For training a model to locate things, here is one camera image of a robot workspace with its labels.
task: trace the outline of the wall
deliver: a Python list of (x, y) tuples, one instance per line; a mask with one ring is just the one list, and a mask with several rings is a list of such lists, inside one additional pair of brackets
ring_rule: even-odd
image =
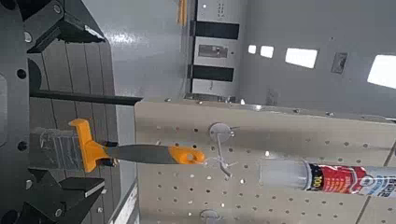
[[(367, 83), (375, 55), (396, 52), (396, 2), (250, 0), (239, 96), (265, 104), (396, 117), (396, 90)], [(248, 54), (248, 45), (258, 53)], [(260, 46), (275, 46), (273, 59)], [(315, 69), (285, 63), (288, 47), (319, 49)], [(348, 52), (343, 75), (331, 73), (335, 52)]]
[[(219, 4), (224, 4), (223, 17), (218, 14)], [(196, 37), (194, 64), (217, 67), (233, 68), (233, 82), (216, 81), (195, 78), (192, 83), (192, 92), (214, 94), (220, 96), (235, 96), (238, 89), (238, 81), (241, 74), (241, 59), (246, 33), (247, 0), (199, 0), (197, 4), (197, 20), (210, 22), (223, 22), (239, 24), (239, 36), (237, 40), (223, 38)], [(198, 57), (200, 44), (227, 47), (229, 53), (227, 59), (213, 59)]]

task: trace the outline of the window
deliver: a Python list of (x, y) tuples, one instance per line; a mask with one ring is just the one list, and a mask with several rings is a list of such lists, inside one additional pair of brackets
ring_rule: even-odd
[(274, 55), (274, 47), (271, 46), (262, 46), (262, 50), (260, 51), (260, 55), (265, 58), (272, 58)]
[(302, 67), (314, 68), (317, 61), (318, 51), (315, 49), (288, 49), (286, 62)]
[(249, 45), (247, 51), (251, 54), (255, 54), (256, 53), (256, 45)]
[(377, 55), (367, 81), (396, 89), (396, 56)]

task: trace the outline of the pegboard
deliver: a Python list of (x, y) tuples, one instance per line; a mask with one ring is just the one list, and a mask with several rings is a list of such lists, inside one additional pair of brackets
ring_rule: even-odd
[(216, 122), (236, 127), (235, 137), (222, 144), (225, 160), (238, 162), (230, 168), (233, 178), (203, 165), (139, 164), (142, 223), (202, 223), (205, 209), (216, 210), (222, 223), (355, 223), (365, 197), (265, 188), (259, 160), (382, 166), (396, 136), (396, 125), (380, 117), (152, 100), (135, 107), (136, 142), (196, 147), (216, 157), (208, 134)]

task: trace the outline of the product label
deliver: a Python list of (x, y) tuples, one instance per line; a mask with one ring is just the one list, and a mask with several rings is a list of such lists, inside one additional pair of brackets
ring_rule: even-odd
[(307, 190), (396, 197), (396, 170), (359, 166), (328, 166), (309, 163)]

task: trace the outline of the black panel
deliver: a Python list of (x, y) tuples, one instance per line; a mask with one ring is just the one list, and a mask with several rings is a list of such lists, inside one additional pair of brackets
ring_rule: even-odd
[(195, 65), (192, 77), (198, 79), (233, 81), (233, 68)]
[(198, 21), (195, 27), (196, 36), (238, 39), (239, 24)]

